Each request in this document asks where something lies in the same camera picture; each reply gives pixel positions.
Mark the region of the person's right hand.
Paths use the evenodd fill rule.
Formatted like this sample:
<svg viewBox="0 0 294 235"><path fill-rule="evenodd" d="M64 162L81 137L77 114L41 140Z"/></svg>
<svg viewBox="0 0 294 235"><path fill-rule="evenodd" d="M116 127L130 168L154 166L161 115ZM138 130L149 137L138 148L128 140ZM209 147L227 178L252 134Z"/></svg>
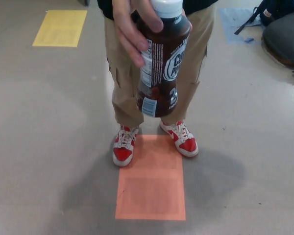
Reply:
<svg viewBox="0 0 294 235"><path fill-rule="evenodd" d="M137 29L131 14L136 10L143 21L155 33L162 31L163 22L156 15L148 0L114 0L112 1L112 6L119 41L134 64L141 68L145 64L141 52L148 49L148 42Z"/></svg>

